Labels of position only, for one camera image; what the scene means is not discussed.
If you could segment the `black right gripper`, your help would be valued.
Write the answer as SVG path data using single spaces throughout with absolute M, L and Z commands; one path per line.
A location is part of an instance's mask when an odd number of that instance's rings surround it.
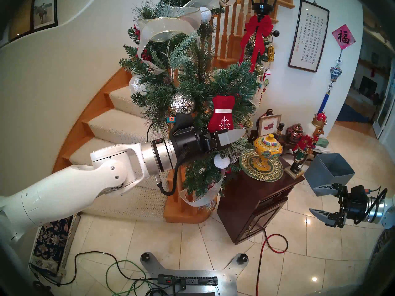
M 357 185 L 348 191 L 346 186 L 339 183 L 332 183 L 314 187 L 316 196 L 333 195 L 339 197 L 339 212 L 330 213 L 324 210 L 309 208 L 313 216 L 333 228 L 343 228 L 347 219 L 353 220 L 358 225 L 366 218 L 368 196 L 363 185 Z

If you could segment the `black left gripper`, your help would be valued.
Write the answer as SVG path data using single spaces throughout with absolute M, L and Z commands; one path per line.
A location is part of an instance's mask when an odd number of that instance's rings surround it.
M 177 113 L 169 133 L 177 159 L 205 159 L 214 151 L 226 149 L 246 133 L 245 129 L 223 129 L 213 134 L 203 134 L 193 126 L 193 117 Z

